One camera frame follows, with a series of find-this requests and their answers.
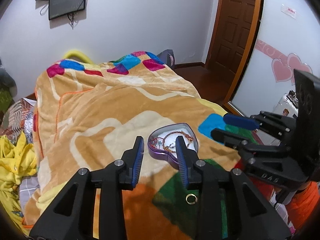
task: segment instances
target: wooden floor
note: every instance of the wooden floor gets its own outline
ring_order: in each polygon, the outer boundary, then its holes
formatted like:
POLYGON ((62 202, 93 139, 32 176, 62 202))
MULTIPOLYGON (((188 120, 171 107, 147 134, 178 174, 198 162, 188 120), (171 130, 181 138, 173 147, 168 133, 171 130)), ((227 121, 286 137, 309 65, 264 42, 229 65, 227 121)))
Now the wooden floor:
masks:
POLYGON ((202 66, 178 68, 174 70, 179 76, 190 81, 198 90, 201 98, 221 104, 230 85, 221 77, 202 66))

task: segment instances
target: yellow curved object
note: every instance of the yellow curved object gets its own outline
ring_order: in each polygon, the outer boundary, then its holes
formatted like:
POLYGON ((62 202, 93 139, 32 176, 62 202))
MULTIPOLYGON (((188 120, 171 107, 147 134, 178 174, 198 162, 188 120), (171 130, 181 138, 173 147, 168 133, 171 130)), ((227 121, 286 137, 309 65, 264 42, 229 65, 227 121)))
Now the yellow curved object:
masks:
POLYGON ((63 55, 63 58, 72 57, 77 57, 83 63, 94 64, 94 62, 86 54, 75 49, 69 50, 65 55, 63 55))

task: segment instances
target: orange sleeve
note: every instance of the orange sleeve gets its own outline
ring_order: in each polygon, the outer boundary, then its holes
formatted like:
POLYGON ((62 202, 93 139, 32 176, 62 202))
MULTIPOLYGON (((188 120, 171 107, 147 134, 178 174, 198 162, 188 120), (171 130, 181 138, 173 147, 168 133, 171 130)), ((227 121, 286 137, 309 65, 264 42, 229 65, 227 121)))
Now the orange sleeve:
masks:
POLYGON ((312 213, 319 200, 319 190, 316 182, 311 182, 308 188, 294 195, 291 202, 286 205, 289 219, 296 230, 300 229, 312 213))

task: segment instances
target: sticker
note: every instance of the sticker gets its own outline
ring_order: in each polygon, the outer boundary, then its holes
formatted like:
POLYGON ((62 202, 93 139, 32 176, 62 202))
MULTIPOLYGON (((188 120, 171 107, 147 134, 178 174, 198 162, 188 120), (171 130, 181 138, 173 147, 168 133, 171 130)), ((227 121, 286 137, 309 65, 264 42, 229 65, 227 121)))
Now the sticker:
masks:
POLYGON ((295 9, 293 9, 293 8, 285 6, 284 4, 281 5, 281 11, 284 12, 285 14, 291 16, 294 19, 297 18, 297 11, 295 9))

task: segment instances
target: door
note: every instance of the door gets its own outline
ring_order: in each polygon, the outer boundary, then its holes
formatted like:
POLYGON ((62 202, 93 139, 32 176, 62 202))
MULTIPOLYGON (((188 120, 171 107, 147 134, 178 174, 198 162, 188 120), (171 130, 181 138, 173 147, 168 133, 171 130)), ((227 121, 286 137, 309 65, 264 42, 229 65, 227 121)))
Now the door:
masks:
POLYGON ((231 85, 247 44, 255 0, 220 0, 207 68, 231 85))

